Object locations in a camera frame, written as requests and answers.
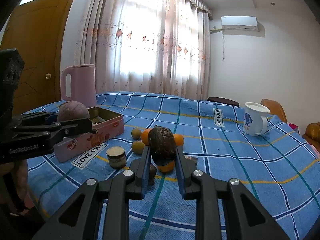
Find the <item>dark round stool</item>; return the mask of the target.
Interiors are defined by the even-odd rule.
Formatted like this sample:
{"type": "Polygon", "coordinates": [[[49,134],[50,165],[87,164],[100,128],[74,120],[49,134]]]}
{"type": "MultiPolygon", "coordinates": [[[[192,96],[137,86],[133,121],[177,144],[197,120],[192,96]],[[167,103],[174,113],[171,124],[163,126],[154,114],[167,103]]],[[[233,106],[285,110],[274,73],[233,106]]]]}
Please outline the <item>dark round stool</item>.
{"type": "Polygon", "coordinates": [[[210,102],[223,103],[223,104],[231,105],[231,106],[235,106],[235,107],[240,106],[239,103],[234,100],[221,98],[221,97],[210,96],[207,100],[210,102]]]}

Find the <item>brown sugarcane cylinder piece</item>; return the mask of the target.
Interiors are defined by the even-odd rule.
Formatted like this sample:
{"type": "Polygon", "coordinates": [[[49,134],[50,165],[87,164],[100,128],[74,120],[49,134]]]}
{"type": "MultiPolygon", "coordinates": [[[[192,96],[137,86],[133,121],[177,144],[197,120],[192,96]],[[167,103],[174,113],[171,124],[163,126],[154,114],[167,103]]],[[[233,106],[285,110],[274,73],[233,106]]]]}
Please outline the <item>brown sugarcane cylinder piece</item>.
{"type": "Polygon", "coordinates": [[[106,150],[109,165],[114,169],[121,169],[126,166],[126,152],[120,146],[113,146],[106,150]]]}

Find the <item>pink metal tin box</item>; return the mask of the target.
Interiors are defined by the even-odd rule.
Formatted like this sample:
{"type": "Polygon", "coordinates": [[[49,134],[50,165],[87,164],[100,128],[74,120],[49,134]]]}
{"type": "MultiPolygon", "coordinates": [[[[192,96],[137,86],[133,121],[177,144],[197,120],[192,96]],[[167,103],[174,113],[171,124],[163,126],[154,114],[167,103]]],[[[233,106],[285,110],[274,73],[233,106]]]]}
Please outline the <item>pink metal tin box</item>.
{"type": "Polygon", "coordinates": [[[88,112],[96,133],[88,132],[76,137],[66,137],[56,144],[54,152],[59,162],[64,163],[124,133],[122,114],[98,106],[89,108],[88,112]]]}

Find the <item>blue plaid tablecloth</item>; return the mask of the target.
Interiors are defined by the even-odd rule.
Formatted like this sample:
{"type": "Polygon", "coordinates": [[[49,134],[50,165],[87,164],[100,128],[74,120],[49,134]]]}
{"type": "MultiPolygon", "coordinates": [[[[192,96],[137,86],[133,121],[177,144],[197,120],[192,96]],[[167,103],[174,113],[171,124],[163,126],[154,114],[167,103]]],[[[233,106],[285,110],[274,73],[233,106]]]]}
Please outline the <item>blue plaid tablecloth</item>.
{"type": "Polygon", "coordinates": [[[277,116],[268,117],[265,135],[243,132],[245,110],[174,95],[109,92],[96,96],[99,107],[120,113],[124,132],[71,161],[54,154],[28,160],[30,195],[50,217],[88,178],[112,178],[106,151],[120,146],[131,162],[134,128],[156,125],[184,137],[183,151],[197,168],[216,179],[238,178],[291,239],[303,239],[319,217],[319,156],[277,116]]]}

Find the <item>white air conditioner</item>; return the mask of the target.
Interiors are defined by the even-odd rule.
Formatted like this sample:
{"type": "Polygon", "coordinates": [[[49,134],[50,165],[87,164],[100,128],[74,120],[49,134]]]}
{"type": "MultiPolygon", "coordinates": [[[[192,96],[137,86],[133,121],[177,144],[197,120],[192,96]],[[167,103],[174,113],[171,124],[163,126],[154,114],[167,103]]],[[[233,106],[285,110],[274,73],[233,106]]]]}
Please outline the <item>white air conditioner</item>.
{"type": "Polygon", "coordinates": [[[224,30],[259,31],[257,18],[253,16],[222,16],[224,30]]]}

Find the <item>purple round fruit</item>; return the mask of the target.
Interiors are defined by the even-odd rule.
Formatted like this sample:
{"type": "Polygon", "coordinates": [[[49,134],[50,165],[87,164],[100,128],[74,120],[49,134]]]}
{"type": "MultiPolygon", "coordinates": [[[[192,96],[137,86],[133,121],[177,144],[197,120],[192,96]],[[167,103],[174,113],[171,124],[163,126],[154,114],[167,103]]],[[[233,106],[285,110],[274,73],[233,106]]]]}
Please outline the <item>purple round fruit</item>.
{"type": "Polygon", "coordinates": [[[87,107],[78,101],[67,101],[60,105],[57,122],[89,118],[87,107]]]}

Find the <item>pink plastic pitcher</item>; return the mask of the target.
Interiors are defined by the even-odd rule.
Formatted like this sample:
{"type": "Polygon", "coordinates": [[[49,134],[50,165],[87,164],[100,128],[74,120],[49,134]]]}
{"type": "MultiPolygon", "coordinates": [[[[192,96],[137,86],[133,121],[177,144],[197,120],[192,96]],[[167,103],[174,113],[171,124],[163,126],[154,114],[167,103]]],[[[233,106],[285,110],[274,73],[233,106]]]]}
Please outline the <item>pink plastic pitcher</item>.
{"type": "Polygon", "coordinates": [[[66,67],[61,73],[60,87],[62,100],[78,101],[87,108],[97,105],[95,97],[95,66],[93,64],[66,67]],[[66,94],[67,75],[71,76],[70,96],[66,94]]]}

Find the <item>white enamel mug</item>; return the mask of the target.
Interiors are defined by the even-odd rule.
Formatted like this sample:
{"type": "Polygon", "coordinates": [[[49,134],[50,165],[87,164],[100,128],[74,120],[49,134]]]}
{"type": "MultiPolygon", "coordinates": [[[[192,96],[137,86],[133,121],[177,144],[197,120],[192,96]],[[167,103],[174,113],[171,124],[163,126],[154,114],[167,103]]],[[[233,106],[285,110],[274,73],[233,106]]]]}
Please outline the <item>white enamel mug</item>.
{"type": "Polygon", "coordinates": [[[251,136],[263,135],[267,131],[267,115],[269,108],[255,102],[245,103],[245,115],[243,130],[251,136]]]}

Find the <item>dark brown wrinkled fruit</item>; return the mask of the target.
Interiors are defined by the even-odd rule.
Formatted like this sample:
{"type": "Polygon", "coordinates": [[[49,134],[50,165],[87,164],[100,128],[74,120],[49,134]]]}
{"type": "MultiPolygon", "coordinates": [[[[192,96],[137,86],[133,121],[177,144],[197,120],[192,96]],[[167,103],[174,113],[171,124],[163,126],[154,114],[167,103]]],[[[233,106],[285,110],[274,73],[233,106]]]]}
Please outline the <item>dark brown wrinkled fruit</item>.
{"type": "Polygon", "coordinates": [[[148,133],[150,153],[157,166],[165,166],[176,158],[176,142],[172,131],[166,127],[155,126],[148,133]]]}

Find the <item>brown leather sofa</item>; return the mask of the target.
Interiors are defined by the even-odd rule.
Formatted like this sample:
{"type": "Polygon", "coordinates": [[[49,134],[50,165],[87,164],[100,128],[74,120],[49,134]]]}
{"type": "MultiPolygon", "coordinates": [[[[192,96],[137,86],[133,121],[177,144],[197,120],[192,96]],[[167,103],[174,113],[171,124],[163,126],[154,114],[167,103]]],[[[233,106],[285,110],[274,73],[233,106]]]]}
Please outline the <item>brown leather sofa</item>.
{"type": "Polygon", "coordinates": [[[320,151],[320,122],[311,123],[307,126],[302,137],[312,145],[318,152],[320,151]]]}

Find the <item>small dark fruit piece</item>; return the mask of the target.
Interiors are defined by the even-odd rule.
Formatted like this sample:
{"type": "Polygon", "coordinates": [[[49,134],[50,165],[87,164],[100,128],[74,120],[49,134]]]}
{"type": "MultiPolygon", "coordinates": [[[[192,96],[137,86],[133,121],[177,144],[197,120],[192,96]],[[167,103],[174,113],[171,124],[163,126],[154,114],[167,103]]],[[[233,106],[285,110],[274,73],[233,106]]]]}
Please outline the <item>small dark fruit piece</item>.
{"type": "Polygon", "coordinates": [[[150,164],[148,185],[152,186],[155,184],[156,174],[157,174],[157,167],[153,164],[150,164]]]}

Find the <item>orange wooden chair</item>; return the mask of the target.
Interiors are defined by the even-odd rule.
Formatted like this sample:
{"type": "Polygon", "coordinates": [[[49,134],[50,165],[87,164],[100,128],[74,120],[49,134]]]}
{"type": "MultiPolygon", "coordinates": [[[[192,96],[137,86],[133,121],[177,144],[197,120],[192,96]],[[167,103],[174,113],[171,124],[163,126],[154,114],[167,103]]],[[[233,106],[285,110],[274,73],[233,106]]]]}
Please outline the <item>orange wooden chair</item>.
{"type": "Polygon", "coordinates": [[[266,106],[272,115],[277,115],[281,121],[287,123],[286,114],[279,102],[270,99],[262,99],[260,104],[266,106]]]}

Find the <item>small green-brown fruit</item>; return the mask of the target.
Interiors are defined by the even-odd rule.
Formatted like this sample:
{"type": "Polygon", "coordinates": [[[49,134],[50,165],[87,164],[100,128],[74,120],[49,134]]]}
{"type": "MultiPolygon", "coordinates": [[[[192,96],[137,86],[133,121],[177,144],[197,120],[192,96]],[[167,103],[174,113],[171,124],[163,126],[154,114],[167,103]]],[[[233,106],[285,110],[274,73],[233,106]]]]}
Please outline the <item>small green-brown fruit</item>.
{"type": "Polygon", "coordinates": [[[135,141],[132,143],[132,151],[135,154],[142,154],[144,151],[145,144],[142,141],[135,141]]]}
{"type": "Polygon", "coordinates": [[[140,137],[141,137],[141,135],[142,135],[142,132],[141,132],[141,130],[138,129],[138,128],[135,128],[135,129],[133,129],[133,130],[131,131],[131,136],[132,136],[132,138],[135,139],[135,140],[139,140],[140,137]]]}

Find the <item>brass door knob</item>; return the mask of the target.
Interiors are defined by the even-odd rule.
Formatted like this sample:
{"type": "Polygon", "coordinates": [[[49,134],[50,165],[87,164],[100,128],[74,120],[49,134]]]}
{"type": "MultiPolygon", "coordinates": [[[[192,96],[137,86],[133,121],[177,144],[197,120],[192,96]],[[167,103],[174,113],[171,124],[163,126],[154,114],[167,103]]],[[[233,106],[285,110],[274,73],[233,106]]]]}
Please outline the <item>brass door knob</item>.
{"type": "Polygon", "coordinates": [[[46,80],[50,80],[51,77],[52,77],[52,75],[50,73],[47,73],[46,76],[45,76],[46,80]]]}

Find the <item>orange fruit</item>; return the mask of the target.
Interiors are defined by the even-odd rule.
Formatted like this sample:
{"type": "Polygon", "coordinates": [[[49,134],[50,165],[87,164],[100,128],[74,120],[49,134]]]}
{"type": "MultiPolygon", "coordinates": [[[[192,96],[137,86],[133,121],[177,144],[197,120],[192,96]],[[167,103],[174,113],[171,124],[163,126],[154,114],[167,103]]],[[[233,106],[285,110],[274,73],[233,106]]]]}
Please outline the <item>orange fruit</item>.
{"type": "Polygon", "coordinates": [[[184,145],[184,137],[181,134],[173,134],[176,146],[184,145]]]}
{"type": "Polygon", "coordinates": [[[162,173],[172,172],[174,167],[175,167],[175,161],[171,161],[170,163],[163,166],[157,165],[157,169],[162,173]]]}
{"type": "Polygon", "coordinates": [[[146,128],[144,129],[144,131],[141,133],[141,141],[146,145],[148,146],[149,145],[149,139],[148,139],[148,135],[149,135],[149,132],[151,131],[151,128],[146,128]]]}

